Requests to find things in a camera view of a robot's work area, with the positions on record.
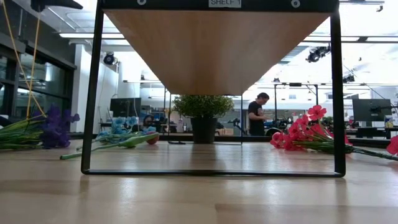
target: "computer monitor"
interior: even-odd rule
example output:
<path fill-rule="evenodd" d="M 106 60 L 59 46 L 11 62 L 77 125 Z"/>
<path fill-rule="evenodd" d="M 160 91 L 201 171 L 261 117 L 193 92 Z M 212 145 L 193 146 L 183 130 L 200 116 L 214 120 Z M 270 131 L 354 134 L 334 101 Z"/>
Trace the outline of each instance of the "computer monitor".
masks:
<path fill-rule="evenodd" d="M 111 99 L 110 111 L 113 112 L 113 117 L 138 117 L 141 112 L 141 98 L 118 98 Z"/>
<path fill-rule="evenodd" d="M 387 115 L 392 115 L 391 101 L 384 99 L 353 99 L 355 121 L 384 121 Z"/>

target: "shelf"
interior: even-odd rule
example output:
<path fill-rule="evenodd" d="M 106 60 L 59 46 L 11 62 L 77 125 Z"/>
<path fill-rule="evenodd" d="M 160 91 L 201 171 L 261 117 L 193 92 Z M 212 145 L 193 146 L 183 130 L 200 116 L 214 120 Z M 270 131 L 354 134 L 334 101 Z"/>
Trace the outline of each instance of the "shelf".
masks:
<path fill-rule="evenodd" d="M 299 0 L 299 5 L 297 5 L 297 2 L 298 1 L 292 0 L 103 0 L 102 8 L 185 11 L 332 13 L 335 11 L 339 0 Z"/>
<path fill-rule="evenodd" d="M 105 1 L 103 8 L 171 93 L 241 95 L 338 4 L 246 0 L 242 8 L 209 8 L 209 1 Z"/>

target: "table surface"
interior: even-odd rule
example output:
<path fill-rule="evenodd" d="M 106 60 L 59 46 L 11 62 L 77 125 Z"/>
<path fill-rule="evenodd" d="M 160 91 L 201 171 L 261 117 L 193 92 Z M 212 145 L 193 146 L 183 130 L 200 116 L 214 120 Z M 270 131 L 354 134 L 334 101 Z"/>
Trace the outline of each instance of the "table surface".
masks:
<path fill-rule="evenodd" d="M 123 177 L 80 173 L 71 149 L 0 153 L 2 223 L 396 223 L 397 162 L 347 155 L 344 179 Z M 92 154 L 97 169 L 333 170 L 333 157 L 243 146 L 141 144 Z"/>

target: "shelf label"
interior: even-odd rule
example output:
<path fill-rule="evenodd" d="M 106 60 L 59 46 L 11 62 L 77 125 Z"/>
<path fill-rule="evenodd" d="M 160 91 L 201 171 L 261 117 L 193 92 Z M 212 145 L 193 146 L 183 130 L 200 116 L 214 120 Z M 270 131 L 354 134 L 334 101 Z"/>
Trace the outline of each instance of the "shelf label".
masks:
<path fill-rule="evenodd" d="M 209 7 L 242 8 L 242 0 L 209 0 Z"/>

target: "spotlight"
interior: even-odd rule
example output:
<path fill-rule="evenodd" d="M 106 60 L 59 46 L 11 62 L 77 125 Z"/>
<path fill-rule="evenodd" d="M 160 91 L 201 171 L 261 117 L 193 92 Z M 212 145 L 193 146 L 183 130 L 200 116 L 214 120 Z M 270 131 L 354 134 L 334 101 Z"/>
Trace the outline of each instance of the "spotlight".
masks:
<path fill-rule="evenodd" d="M 379 6 L 379 9 L 376 10 L 376 12 L 381 12 L 381 11 L 383 11 L 383 9 L 384 9 L 384 6 L 383 6 L 383 5 L 380 5 L 380 6 Z"/>
<path fill-rule="evenodd" d="M 317 62 L 319 59 L 325 57 L 326 54 L 330 53 L 330 51 L 330 45 L 327 47 L 314 47 L 310 50 L 310 55 L 305 60 L 309 63 Z"/>
<path fill-rule="evenodd" d="M 355 82 L 355 77 L 354 75 L 346 75 L 343 77 L 343 83 L 352 83 Z"/>
<path fill-rule="evenodd" d="M 106 53 L 104 57 L 104 63 L 107 65 L 114 65 L 118 62 L 118 59 L 114 56 L 114 52 Z"/>

